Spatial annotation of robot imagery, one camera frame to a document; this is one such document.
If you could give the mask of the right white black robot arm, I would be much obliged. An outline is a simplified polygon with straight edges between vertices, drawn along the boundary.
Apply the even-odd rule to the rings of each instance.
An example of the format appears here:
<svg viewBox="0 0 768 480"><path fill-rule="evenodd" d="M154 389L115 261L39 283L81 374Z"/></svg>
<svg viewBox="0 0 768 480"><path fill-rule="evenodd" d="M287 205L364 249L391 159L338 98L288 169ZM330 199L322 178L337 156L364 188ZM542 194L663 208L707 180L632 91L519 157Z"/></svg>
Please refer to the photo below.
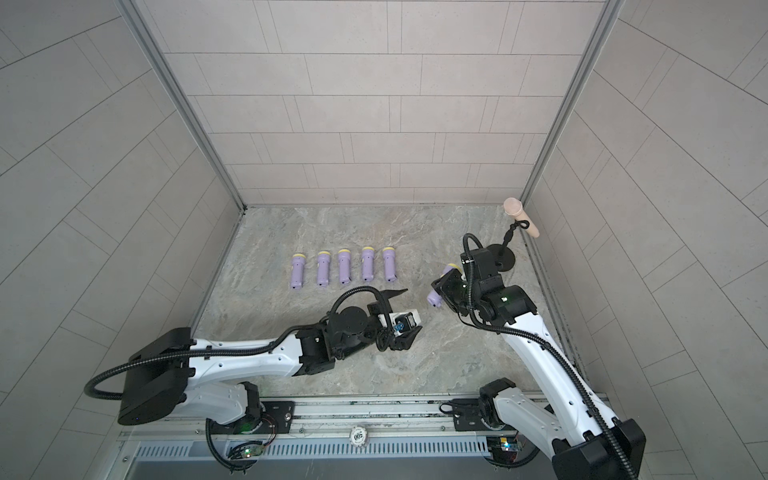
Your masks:
<svg viewBox="0 0 768 480"><path fill-rule="evenodd" d="M582 378L519 286L505 285L495 255L472 233L462 238L462 268L433 289L462 322L498 334L521 358L549 402L541 407L508 379L485 385L479 402L492 426L510 425L552 463L559 479L636 479L646 436L622 420Z"/></svg>

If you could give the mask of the purple flashlight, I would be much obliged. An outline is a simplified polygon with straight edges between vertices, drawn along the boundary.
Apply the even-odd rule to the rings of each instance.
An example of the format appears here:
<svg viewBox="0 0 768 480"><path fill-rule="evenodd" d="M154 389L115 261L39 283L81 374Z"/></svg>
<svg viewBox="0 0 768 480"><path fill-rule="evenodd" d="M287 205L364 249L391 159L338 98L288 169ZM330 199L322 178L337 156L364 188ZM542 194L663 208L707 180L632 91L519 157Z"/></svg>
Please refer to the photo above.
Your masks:
<svg viewBox="0 0 768 480"><path fill-rule="evenodd" d="M374 261L375 249L365 246L361 253L361 276L364 282L371 282L375 277Z"/></svg>
<svg viewBox="0 0 768 480"><path fill-rule="evenodd" d="M395 249L393 247L385 247L382 250L382 257L384 260L385 280L387 282L395 282L397 280Z"/></svg>
<svg viewBox="0 0 768 480"><path fill-rule="evenodd" d="M351 283L351 252L348 249L341 249L337 259L340 284L348 285Z"/></svg>
<svg viewBox="0 0 768 480"><path fill-rule="evenodd" d="M452 270L461 271L461 268L458 265L454 264L454 263L449 263L449 264L447 264L444 267L444 269L443 269L443 271L442 271L442 273L440 275L440 278L442 278L444 275L450 273ZM440 308L442 306L442 304L443 304L442 297L440 296L440 294L434 288L432 288L430 290L429 294L427 295L427 301L428 301L428 303L432 307L435 307L435 308Z"/></svg>
<svg viewBox="0 0 768 480"><path fill-rule="evenodd" d="M296 253L292 256L290 287L293 290L300 290L303 287L305 265L306 256L304 254Z"/></svg>

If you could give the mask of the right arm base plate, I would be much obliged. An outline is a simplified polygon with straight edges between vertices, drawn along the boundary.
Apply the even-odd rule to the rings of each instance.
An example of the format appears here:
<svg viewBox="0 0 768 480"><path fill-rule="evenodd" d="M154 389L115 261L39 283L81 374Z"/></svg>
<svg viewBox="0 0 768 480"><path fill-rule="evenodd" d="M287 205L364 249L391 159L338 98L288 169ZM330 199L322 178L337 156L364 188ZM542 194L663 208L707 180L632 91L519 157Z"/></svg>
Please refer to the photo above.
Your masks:
<svg viewBox="0 0 768 480"><path fill-rule="evenodd" d="M480 398L457 398L443 402L439 411L453 418L459 432L509 430L511 426L491 415L490 407Z"/></svg>

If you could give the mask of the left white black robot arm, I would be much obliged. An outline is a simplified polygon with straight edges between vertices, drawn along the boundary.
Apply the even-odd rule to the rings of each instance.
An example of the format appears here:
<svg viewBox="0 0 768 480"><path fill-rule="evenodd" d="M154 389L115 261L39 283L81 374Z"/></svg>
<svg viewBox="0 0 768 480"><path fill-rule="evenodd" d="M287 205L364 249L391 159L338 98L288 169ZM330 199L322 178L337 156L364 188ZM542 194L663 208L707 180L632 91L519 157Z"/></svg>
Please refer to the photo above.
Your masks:
<svg viewBox="0 0 768 480"><path fill-rule="evenodd" d="M406 351L422 330L417 310L396 312L396 290L370 286L343 293L316 323L287 327L277 338L195 339L175 328L84 386L89 398L117 401L118 422L142 425L166 417L205 418L231 425L262 414L260 376L294 377L329 371L375 346Z"/></svg>

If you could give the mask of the purple flashlight horizontal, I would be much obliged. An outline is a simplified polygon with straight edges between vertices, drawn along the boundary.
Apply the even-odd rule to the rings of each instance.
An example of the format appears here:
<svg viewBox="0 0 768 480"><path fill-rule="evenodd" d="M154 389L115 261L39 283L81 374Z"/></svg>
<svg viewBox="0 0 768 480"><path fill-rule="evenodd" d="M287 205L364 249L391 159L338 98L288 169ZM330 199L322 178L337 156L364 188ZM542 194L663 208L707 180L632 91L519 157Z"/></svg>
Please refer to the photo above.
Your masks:
<svg viewBox="0 0 768 480"><path fill-rule="evenodd" d="M320 287L327 287L330 281L330 264L332 256L328 251L321 251L317 255L316 282Z"/></svg>

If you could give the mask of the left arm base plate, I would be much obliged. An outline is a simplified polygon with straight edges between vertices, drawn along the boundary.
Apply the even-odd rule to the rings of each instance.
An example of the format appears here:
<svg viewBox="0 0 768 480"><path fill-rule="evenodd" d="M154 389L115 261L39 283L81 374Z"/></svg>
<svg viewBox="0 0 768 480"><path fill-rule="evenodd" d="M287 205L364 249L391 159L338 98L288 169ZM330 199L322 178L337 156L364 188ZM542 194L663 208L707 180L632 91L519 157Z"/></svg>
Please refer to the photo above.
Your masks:
<svg viewBox="0 0 768 480"><path fill-rule="evenodd" d="M227 424L215 423L213 435L287 434L296 404L293 401L266 401L259 407L247 407L245 415Z"/></svg>

